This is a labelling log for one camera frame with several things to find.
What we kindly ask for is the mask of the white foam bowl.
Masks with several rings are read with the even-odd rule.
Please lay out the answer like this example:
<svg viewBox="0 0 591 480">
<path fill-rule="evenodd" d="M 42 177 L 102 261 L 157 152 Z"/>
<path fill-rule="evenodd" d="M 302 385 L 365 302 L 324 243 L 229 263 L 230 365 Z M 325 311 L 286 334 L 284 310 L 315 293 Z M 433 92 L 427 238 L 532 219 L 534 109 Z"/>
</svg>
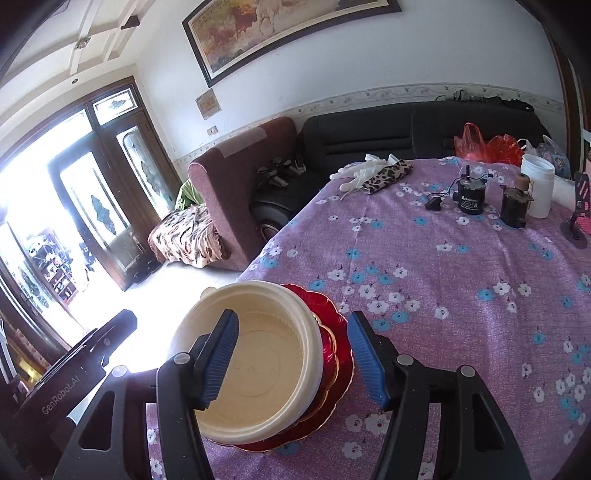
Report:
<svg viewBox="0 0 591 480">
<path fill-rule="evenodd" d="M 287 397 L 287 402 L 277 412 L 280 430 L 287 429 L 291 424 L 297 421 L 305 410 L 311 406 L 315 394 L 318 393 L 318 387 L 322 382 L 322 373 L 324 366 L 322 360 L 310 361 L 301 368 L 300 378 L 295 383 L 294 391 Z"/>
</svg>

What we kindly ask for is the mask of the dark bottle with cork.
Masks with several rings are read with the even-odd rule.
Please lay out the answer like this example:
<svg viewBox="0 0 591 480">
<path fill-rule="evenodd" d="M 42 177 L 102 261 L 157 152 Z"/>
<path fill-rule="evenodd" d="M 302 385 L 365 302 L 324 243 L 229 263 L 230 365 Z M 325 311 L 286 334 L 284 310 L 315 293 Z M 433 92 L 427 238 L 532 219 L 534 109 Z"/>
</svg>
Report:
<svg viewBox="0 0 591 480">
<path fill-rule="evenodd" d="M 514 178 L 514 186 L 502 185 L 503 198 L 500 218 L 511 228 L 522 229 L 526 226 L 526 215 L 533 197 L 529 193 L 531 179 L 524 173 Z"/>
</svg>

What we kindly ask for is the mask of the red plastic bag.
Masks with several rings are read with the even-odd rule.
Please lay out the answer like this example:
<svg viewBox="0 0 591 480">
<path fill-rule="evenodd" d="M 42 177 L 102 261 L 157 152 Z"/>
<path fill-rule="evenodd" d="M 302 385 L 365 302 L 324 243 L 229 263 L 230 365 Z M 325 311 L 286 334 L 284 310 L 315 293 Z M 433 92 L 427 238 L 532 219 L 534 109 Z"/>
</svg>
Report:
<svg viewBox="0 0 591 480">
<path fill-rule="evenodd" d="M 497 135 L 486 142 L 479 127 L 467 122 L 460 137 L 454 137 L 457 157 L 483 163 L 504 163 L 520 166 L 523 152 L 518 141 L 511 135 Z"/>
</svg>

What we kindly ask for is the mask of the large red glass plate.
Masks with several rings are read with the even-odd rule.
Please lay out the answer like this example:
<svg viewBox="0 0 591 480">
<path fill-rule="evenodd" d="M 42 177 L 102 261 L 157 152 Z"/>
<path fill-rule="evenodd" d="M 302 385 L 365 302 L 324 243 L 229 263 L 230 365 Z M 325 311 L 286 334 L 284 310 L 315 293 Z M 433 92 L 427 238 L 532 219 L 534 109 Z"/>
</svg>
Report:
<svg viewBox="0 0 591 480">
<path fill-rule="evenodd" d="M 324 371 L 311 405 L 293 425 L 269 439 L 236 445 L 248 452 L 266 452 L 310 436 L 327 423 L 353 382 L 353 352 L 348 339 L 348 321 L 325 294 L 294 284 L 283 284 L 304 301 L 315 315 L 322 336 Z"/>
</svg>

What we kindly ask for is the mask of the black phone stand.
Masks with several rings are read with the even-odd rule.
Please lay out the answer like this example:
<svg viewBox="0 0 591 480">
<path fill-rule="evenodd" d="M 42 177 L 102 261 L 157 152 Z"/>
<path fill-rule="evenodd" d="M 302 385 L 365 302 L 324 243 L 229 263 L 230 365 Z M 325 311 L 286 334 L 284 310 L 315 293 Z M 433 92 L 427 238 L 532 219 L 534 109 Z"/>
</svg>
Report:
<svg viewBox="0 0 591 480">
<path fill-rule="evenodd" d="M 590 179 L 586 173 L 575 174 L 575 209 L 568 221 L 562 222 L 560 230 L 566 240 L 577 249 L 584 250 L 588 246 L 583 230 L 577 225 L 580 217 L 590 213 Z"/>
</svg>

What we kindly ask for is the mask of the framed horse painting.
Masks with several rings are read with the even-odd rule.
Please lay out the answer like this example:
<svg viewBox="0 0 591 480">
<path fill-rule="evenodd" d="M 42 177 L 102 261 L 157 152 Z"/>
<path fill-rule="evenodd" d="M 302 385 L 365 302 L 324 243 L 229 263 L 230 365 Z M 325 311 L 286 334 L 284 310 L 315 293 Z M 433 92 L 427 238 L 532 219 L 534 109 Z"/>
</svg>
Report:
<svg viewBox="0 0 591 480">
<path fill-rule="evenodd" d="M 335 25 L 401 12 L 397 1 L 204 1 L 182 27 L 207 86 L 280 46 Z"/>
</svg>

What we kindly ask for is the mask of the floral blanket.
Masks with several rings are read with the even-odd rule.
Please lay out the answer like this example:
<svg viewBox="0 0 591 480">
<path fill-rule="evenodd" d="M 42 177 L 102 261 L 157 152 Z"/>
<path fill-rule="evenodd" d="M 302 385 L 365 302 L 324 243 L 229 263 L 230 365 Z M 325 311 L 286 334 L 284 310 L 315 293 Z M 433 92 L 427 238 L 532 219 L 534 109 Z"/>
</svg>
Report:
<svg viewBox="0 0 591 480">
<path fill-rule="evenodd" d="M 160 263 L 181 262 L 204 268 L 229 258 L 204 204 L 170 212 L 153 228 L 147 242 Z"/>
</svg>

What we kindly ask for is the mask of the cream ribbed plastic bowl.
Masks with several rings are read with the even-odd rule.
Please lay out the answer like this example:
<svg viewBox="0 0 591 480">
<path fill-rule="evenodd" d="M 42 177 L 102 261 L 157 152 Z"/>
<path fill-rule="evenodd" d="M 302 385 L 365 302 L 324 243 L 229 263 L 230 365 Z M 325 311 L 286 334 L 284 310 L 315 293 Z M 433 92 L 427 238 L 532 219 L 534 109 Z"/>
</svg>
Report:
<svg viewBox="0 0 591 480">
<path fill-rule="evenodd" d="M 322 337 L 310 308 L 289 289 L 243 281 L 202 296 L 176 329 L 169 353 L 189 350 L 226 309 L 238 314 L 238 343 L 221 391 L 211 406 L 197 412 L 197 423 L 201 434 L 216 443 L 250 444 L 283 431 L 277 412 L 304 364 L 322 360 Z"/>
</svg>

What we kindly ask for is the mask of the leopard print pouch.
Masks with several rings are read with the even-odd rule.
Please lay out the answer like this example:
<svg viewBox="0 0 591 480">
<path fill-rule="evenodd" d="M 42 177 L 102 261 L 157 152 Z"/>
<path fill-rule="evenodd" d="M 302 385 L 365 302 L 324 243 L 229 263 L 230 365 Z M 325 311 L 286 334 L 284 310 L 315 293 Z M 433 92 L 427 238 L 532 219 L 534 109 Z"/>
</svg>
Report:
<svg viewBox="0 0 591 480">
<path fill-rule="evenodd" d="M 386 166 L 372 178 L 363 182 L 361 192 L 366 195 L 375 194 L 380 190 L 397 183 L 409 175 L 412 170 L 413 165 L 407 160 L 400 160 L 399 162 L 394 163 L 394 165 Z"/>
</svg>

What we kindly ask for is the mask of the white gloves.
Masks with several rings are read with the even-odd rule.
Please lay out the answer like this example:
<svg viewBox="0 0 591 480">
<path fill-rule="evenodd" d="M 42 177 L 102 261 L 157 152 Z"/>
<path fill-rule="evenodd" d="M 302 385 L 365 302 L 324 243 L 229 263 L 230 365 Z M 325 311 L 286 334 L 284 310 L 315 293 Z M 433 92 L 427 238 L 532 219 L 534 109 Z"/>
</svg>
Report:
<svg viewBox="0 0 591 480">
<path fill-rule="evenodd" d="M 339 186 L 339 190 L 344 194 L 349 194 L 353 191 L 360 190 L 363 183 L 378 175 L 386 167 L 395 166 L 399 162 L 400 159 L 393 154 L 390 154 L 387 159 L 382 159 L 373 154 L 367 154 L 363 162 L 356 162 L 339 168 L 337 172 L 329 175 L 329 179 L 331 181 L 348 179 L 348 182 L 342 183 Z"/>
</svg>

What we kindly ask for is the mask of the small red gold-rimmed plate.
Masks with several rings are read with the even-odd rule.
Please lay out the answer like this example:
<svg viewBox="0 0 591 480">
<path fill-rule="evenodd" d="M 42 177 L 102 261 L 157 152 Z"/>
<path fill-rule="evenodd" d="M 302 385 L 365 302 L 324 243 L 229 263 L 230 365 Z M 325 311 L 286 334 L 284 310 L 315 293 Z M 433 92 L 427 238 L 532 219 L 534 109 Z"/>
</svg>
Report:
<svg viewBox="0 0 591 480">
<path fill-rule="evenodd" d="M 335 384 L 335 380 L 339 375 L 339 359 L 337 357 L 337 338 L 329 327 L 325 326 L 317 314 L 314 314 L 315 321 L 317 321 L 318 330 L 322 337 L 322 380 L 318 386 L 317 394 L 311 401 L 308 409 L 304 414 L 298 418 L 297 422 L 301 423 L 308 418 L 314 417 L 315 414 L 321 410 L 329 395 L 329 390 Z"/>
</svg>

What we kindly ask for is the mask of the black round device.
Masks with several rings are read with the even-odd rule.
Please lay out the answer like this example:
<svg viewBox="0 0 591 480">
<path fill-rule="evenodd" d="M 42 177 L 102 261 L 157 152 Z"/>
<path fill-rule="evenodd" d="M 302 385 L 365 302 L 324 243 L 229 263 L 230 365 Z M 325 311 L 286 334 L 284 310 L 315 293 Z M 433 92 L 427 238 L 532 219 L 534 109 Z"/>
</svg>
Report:
<svg viewBox="0 0 591 480">
<path fill-rule="evenodd" d="M 491 175 L 481 173 L 474 175 L 475 170 L 466 165 L 455 185 L 452 198 L 459 210 L 467 215 L 480 215 L 484 212 L 487 184 Z"/>
</svg>

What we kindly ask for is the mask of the black leather sofa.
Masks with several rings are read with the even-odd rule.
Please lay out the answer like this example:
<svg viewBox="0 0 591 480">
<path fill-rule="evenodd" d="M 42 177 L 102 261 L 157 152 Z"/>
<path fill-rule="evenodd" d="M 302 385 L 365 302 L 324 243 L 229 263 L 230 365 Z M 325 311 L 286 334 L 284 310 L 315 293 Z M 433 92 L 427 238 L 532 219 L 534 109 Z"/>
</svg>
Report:
<svg viewBox="0 0 591 480">
<path fill-rule="evenodd" d="M 476 124 L 487 141 L 508 134 L 538 143 L 549 133 L 531 105 L 498 97 L 391 104 L 314 116 L 295 136 L 290 154 L 273 158 L 294 160 L 305 172 L 284 187 L 261 187 L 250 202 L 250 212 L 269 240 L 339 168 L 362 161 L 368 153 L 401 159 L 450 156 L 455 153 L 454 139 L 468 122 Z"/>
</svg>

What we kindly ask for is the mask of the wooden glass door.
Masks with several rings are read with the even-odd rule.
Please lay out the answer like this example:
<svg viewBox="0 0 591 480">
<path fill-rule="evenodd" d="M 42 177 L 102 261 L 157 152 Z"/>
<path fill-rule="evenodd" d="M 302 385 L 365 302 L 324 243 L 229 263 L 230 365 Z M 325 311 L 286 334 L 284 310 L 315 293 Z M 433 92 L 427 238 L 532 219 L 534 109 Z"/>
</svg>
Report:
<svg viewBox="0 0 591 480">
<path fill-rule="evenodd" d="M 1 158 L 1 205 L 33 266 L 25 295 L 81 324 L 119 309 L 161 266 L 148 236 L 179 185 L 132 77 L 44 120 Z"/>
</svg>

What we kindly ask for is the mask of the green pillow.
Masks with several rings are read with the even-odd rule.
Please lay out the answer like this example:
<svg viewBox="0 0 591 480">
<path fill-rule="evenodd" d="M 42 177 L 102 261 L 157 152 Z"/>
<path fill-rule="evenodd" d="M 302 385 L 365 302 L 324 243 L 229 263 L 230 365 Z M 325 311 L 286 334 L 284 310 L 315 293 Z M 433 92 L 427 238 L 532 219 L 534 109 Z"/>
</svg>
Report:
<svg viewBox="0 0 591 480">
<path fill-rule="evenodd" d="M 191 180 L 187 179 L 183 182 L 176 197 L 175 209 L 185 210 L 192 205 L 202 205 L 203 203 L 204 198 L 197 191 L 197 188 L 194 187 Z"/>
</svg>

